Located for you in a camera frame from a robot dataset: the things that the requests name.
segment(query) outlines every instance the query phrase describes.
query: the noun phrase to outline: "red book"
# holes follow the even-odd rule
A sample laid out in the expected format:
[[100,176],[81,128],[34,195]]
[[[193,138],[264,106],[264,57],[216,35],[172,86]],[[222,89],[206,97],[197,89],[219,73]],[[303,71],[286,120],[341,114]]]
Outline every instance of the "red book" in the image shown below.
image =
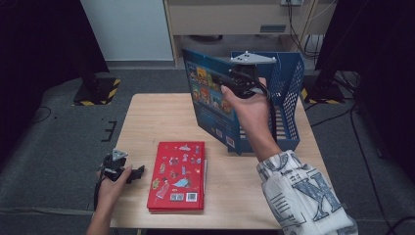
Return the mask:
[[160,142],[147,201],[149,211],[201,211],[205,166],[205,142]]

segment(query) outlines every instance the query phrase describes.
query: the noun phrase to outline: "black stand base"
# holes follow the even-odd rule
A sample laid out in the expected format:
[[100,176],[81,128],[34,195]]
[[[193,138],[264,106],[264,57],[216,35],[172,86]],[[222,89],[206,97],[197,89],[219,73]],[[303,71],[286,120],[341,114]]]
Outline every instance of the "black stand base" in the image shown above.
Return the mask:
[[345,102],[339,85],[332,83],[328,88],[321,90],[316,86],[316,80],[317,76],[304,76],[301,96],[305,103],[339,104]]
[[82,82],[82,85],[73,98],[73,103],[81,106],[109,104],[114,97],[119,79],[97,78],[96,82],[96,89],[94,91],[90,91],[84,82]]

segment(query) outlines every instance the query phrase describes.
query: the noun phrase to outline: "blue plastic basket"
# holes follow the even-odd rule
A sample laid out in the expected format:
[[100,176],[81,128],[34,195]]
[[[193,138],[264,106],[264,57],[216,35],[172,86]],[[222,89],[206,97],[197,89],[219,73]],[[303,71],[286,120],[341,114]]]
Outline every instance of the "blue plastic basket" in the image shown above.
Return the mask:
[[[235,58],[245,52],[232,52]],[[258,75],[265,77],[274,102],[277,122],[277,143],[283,151],[295,150],[300,142],[295,122],[295,111],[304,76],[304,62],[297,52],[252,52],[277,60],[275,64],[258,64]],[[253,149],[241,128],[242,152]]]

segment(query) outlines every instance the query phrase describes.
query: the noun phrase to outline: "wooden desk panel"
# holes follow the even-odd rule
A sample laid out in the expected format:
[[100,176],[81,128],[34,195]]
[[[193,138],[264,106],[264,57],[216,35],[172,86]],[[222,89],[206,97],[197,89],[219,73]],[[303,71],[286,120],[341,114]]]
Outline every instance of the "wooden desk panel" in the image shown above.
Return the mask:
[[[296,109],[300,159],[327,175],[301,102]],[[201,214],[151,214],[147,199],[160,141],[206,142],[207,185]],[[186,229],[279,229],[263,197],[254,154],[238,156],[197,126],[190,94],[137,94],[132,98],[116,146],[127,164],[146,166],[140,180],[126,185],[112,227]]]

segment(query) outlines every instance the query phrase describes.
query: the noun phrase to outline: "barcode sticker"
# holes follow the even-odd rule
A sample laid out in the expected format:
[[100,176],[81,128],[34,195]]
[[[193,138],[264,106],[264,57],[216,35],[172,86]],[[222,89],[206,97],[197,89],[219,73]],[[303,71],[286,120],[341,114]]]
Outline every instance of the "barcode sticker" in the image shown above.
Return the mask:
[[186,202],[198,202],[198,193],[187,193]]

